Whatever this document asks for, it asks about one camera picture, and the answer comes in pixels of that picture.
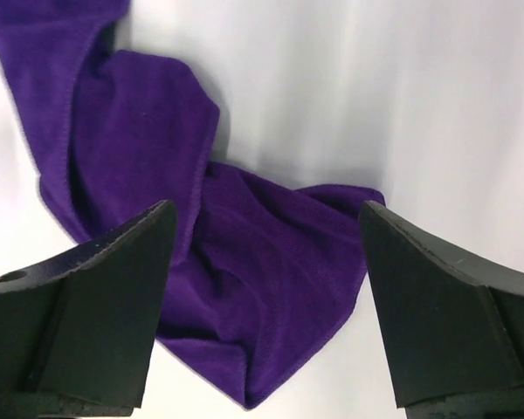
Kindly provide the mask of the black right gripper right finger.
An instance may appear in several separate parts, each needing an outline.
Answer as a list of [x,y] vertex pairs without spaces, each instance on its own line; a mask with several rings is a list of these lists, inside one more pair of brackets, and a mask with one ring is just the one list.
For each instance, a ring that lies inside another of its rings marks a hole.
[[396,405],[409,418],[524,418],[524,273],[380,203],[359,223]]

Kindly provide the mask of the purple towel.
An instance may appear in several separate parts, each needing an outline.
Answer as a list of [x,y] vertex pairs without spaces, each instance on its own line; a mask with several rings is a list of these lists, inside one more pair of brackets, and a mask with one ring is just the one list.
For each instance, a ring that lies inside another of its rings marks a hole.
[[40,174],[78,242],[150,205],[178,226],[157,339],[246,409],[354,310],[369,188],[288,189],[210,158],[219,110],[183,62],[115,50],[126,1],[0,1],[0,63]]

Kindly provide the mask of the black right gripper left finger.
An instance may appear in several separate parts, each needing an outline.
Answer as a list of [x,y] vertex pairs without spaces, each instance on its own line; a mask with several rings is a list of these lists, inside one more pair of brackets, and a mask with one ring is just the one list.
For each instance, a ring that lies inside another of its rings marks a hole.
[[0,418],[130,416],[141,406],[176,208],[0,277]]

